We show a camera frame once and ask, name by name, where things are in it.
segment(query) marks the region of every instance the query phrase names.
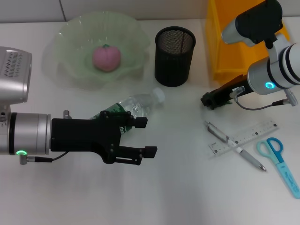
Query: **scissors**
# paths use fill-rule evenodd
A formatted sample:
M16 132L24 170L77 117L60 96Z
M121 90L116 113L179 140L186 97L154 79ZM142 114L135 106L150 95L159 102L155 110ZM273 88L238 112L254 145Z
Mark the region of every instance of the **scissors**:
M280 149L276 151L271 144L271 141L275 141L279 144ZM261 145L264 144L268 150L268 153L264 153L261 150ZM266 141L260 141L256 144L257 151L265 157L268 157L272 160L272 162L276 165L280 175L282 176L283 180L289 187L291 193L295 198L300 198L300 189L290 171L287 167L286 163L284 162L283 158L281 157L281 152L283 150L283 144L280 140L275 137L270 137Z

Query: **pen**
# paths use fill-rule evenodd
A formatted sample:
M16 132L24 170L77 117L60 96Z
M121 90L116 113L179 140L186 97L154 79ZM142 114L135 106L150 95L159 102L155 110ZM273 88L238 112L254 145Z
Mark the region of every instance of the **pen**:
M205 126L207 127L207 130L212 133L215 137L217 137L219 140L221 140L224 143L227 143L228 145L234 147L234 149L249 163L254 165L256 168L267 171L266 168L253 156L249 154L245 149L241 147L237 147L237 143L235 143L233 140L231 140L226 134L224 134L222 131L220 131L216 126L214 126L212 123L204 122Z

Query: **scissors blade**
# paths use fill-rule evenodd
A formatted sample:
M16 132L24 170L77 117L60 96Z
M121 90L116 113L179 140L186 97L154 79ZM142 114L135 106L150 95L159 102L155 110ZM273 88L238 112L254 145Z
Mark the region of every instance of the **scissors blade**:
M291 193L295 198L300 198L300 189L290 171L287 167L286 163L278 163L276 165L280 175L282 176L283 180L285 181L286 185L289 187Z

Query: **ruler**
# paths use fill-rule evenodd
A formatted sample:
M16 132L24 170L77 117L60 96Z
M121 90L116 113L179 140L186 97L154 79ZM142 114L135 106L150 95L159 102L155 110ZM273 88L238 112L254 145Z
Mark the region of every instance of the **ruler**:
M256 124L255 126L248 127L244 130L241 130L235 135L229 136L234 142L237 143L239 147L250 141L261 138L264 135L270 134L271 132L279 129L277 123L269 119L263 122ZM232 146L228 146L226 143L221 141L209 144L210 149L215 155L222 155L233 149Z

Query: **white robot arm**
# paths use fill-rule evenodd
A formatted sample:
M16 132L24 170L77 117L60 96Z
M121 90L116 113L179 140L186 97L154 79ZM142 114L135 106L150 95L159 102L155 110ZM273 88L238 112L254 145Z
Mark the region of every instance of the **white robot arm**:
M281 33L275 35L282 27L282 8L276 0L266 0L231 21L222 32L225 43L244 42L252 47L264 41L269 57L253 63L247 76L241 76L206 93L201 99L203 104L214 109L230 99L238 103L238 96L253 91L259 95L268 95L284 90L287 99L274 102L268 107L288 103L296 106L298 101L290 88L300 85L300 44L290 44Z

